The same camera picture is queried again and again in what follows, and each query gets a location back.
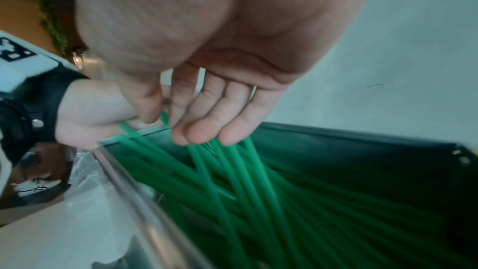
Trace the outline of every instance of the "skin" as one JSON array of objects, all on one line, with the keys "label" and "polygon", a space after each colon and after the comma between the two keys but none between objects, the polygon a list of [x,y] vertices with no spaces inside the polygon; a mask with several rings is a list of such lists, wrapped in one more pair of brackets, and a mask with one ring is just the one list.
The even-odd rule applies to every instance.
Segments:
[{"label": "skin", "polygon": [[[169,99],[169,86],[163,86],[162,94]],[[137,130],[161,123],[136,119],[134,108],[116,83],[77,80],[68,87],[58,108],[55,136],[59,143],[93,149],[98,147],[97,141],[122,133],[117,127],[121,121]]]},{"label": "skin", "polygon": [[[79,32],[145,122],[174,68],[170,123],[180,145],[251,134],[346,29],[363,0],[77,0]],[[206,69],[194,97],[199,67]]]}]

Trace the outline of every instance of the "palm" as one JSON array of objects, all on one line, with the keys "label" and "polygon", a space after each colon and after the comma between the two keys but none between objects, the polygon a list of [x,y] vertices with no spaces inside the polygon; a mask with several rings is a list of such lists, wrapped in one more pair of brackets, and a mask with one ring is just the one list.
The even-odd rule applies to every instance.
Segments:
[{"label": "palm", "polygon": [[[155,75],[175,67],[170,122],[178,144],[203,143],[217,135],[233,144],[248,136],[284,91],[327,52],[362,0],[138,1],[144,0],[124,4],[130,10],[119,17],[123,31],[114,35],[91,30],[104,16],[82,16],[80,6],[80,25],[87,21],[80,27],[83,37],[117,67],[123,93],[149,121],[158,116],[155,104],[161,102]],[[131,43],[125,35],[142,40]],[[199,67],[207,73],[193,99]]]}]

